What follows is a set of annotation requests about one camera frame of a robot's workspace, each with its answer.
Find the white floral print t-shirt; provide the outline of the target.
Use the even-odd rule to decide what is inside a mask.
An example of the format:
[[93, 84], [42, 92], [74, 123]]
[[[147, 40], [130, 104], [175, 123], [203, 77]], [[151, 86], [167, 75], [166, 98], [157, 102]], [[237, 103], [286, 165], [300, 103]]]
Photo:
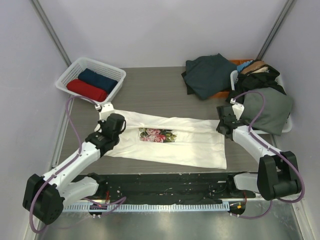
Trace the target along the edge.
[[218, 120], [161, 117], [117, 110], [126, 129], [110, 157], [225, 170], [225, 138]]

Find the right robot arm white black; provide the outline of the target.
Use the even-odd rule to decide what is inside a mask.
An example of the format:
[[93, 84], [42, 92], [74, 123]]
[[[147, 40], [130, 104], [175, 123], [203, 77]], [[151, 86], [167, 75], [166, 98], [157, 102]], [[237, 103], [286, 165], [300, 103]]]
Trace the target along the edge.
[[305, 184], [299, 173], [297, 158], [291, 151], [275, 148], [237, 119], [231, 105], [218, 106], [216, 131], [243, 147], [257, 162], [258, 172], [243, 172], [226, 184], [226, 193], [233, 198], [243, 191], [260, 194], [265, 200], [278, 199], [297, 203], [304, 197]]

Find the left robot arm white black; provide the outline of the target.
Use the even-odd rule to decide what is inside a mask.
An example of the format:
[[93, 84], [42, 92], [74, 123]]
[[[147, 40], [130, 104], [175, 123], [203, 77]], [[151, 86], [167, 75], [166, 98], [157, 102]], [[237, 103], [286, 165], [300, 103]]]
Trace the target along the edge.
[[100, 200], [106, 195], [106, 181], [96, 173], [74, 181], [86, 167], [119, 143], [120, 134], [126, 128], [125, 117], [117, 113], [98, 123], [98, 131], [91, 133], [70, 157], [51, 171], [41, 176], [33, 174], [27, 180], [22, 206], [28, 210], [31, 224], [37, 218], [50, 225], [65, 207], [85, 197]]

